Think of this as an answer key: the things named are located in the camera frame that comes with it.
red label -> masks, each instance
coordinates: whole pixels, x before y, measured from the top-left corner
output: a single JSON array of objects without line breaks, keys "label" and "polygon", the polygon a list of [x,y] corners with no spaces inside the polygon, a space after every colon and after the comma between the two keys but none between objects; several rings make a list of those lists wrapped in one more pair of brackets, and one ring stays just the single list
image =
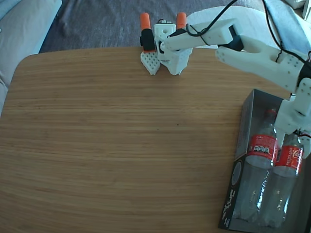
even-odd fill
[{"label": "red label", "polygon": [[275,163],[277,152],[278,145],[275,137],[264,134],[256,134],[251,138],[247,156],[262,156]]},{"label": "red label", "polygon": [[300,172],[302,157],[303,150],[301,148],[283,146],[280,156],[277,158],[276,166],[288,166]]}]

robotic arm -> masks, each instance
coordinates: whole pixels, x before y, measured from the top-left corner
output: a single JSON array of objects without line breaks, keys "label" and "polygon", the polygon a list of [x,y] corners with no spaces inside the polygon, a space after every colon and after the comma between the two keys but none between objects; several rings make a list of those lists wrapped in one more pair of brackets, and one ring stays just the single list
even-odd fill
[{"label": "robotic arm", "polygon": [[[172,75],[186,68],[192,48],[203,45],[218,45],[215,52],[220,62],[257,74],[294,93],[283,100],[275,127],[277,139],[282,146],[285,134],[311,132],[311,66],[295,56],[268,46],[261,41],[241,35],[242,28],[236,19],[219,20],[202,36],[191,36],[185,30],[186,15],[179,13],[177,27],[171,22],[160,20],[151,31],[149,16],[140,16],[144,51],[141,62],[154,75],[160,64],[165,65]],[[210,22],[193,25],[190,33],[197,33]],[[307,56],[298,54],[304,60]],[[308,136],[301,137],[306,158],[311,151]]]}]

plastic bottle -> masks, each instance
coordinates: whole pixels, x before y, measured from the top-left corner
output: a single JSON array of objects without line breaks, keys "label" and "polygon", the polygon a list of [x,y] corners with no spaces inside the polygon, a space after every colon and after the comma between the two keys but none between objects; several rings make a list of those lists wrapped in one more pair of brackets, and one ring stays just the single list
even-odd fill
[{"label": "plastic bottle", "polygon": [[287,136],[263,193],[259,225],[281,227],[296,178],[301,170],[302,157],[303,145],[299,137],[295,134]]},{"label": "plastic bottle", "polygon": [[233,218],[249,222],[258,218],[262,187],[267,182],[269,170],[273,167],[278,152],[275,118],[274,109],[266,110],[263,124],[250,140]]}]

black box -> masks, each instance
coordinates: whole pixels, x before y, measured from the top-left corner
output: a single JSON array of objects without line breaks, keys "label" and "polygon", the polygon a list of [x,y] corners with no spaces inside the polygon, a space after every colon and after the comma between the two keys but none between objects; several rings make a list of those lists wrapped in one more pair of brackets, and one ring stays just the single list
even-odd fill
[{"label": "black box", "polygon": [[[251,136],[257,132],[258,127],[264,120],[266,109],[279,110],[283,99],[268,93],[253,90],[246,98],[241,115],[241,126],[235,153],[232,174],[229,181],[228,191],[225,198],[224,208],[221,213],[218,227],[221,229],[240,231],[247,233],[258,233],[264,231],[257,224],[249,223],[241,219],[232,218],[236,199],[239,193],[243,166],[248,150]],[[309,233],[311,206],[311,160],[303,160],[302,171],[298,176],[294,191],[289,202],[287,216],[282,227],[274,230],[274,233]]]}]

black cable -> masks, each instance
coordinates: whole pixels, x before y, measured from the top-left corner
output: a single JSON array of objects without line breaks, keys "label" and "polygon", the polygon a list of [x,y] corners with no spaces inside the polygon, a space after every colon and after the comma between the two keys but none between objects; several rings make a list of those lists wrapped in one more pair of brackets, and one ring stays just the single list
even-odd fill
[{"label": "black cable", "polygon": [[208,32],[208,30],[217,22],[217,20],[219,20],[219,18],[228,10],[228,8],[230,6],[232,6],[234,3],[236,3],[238,0],[233,0],[231,1],[227,6],[224,7],[224,9],[213,19],[213,21],[203,30],[201,30],[200,32],[197,32],[197,34],[191,33],[189,31],[189,24],[186,24],[186,31],[190,36],[194,36],[194,37],[199,37],[204,35],[205,33]]},{"label": "black cable", "polygon": [[[207,33],[209,31],[209,29],[217,22],[217,20],[229,9],[230,6],[232,6],[234,3],[236,3],[238,0],[233,0],[231,1],[227,6],[224,7],[224,9],[213,19],[213,21],[204,29],[202,29],[200,32],[198,32],[193,26],[189,25],[189,24],[186,24],[186,32],[188,33],[188,35],[190,36],[194,36],[194,37],[201,37]],[[283,52],[286,52],[294,57],[296,57],[299,61],[301,61],[303,64],[309,66],[309,68],[311,69],[311,65],[305,61],[302,57],[300,57],[298,54],[294,53],[294,52],[291,52],[291,51],[288,51],[286,49],[284,49],[282,43],[279,44],[279,42],[277,41],[276,39],[276,36],[274,35],[274,32],[272,30],[272,27],[271,27],[271,24],[270,24],[270,20],[269,20],[269,11],[268,11],[268,7],[266,5],[266,2],[264,0],[261,0],[262,3],[263,3],[263,7],[264,7],[264,10],[265,10],[265,14],[266,14],[266,21],[267,21],[267,24],[268,24],[268,28],[269,28],[269,31],[270,31],[270,34],[275,42],[275,44],[279,47],[279,49],[281,50],[280,53]],[[196,33],[191,33],[190,30],[189,30],[189,26],[191,26],[195,31]]]},{"label": "black cable", "polygon": [[[192,25],[190,25],[190,27],[192,27],[192,29],[194,29],[197,33],[198,33],[198,31],[192,26]],[[205,41],[205,39],[201,36],[201,39],[203,40],[203,42],[206,44],[206,45],[208,45],[208,46],[210,46],[206,41]]]},{"label": "black cable", "polygon": [[280,55],[282,54],[282,52],[283,52],[283,49],[281,49],[280,52],[278,53],[277,58],[276,58],[276,62],[280,58]]}]

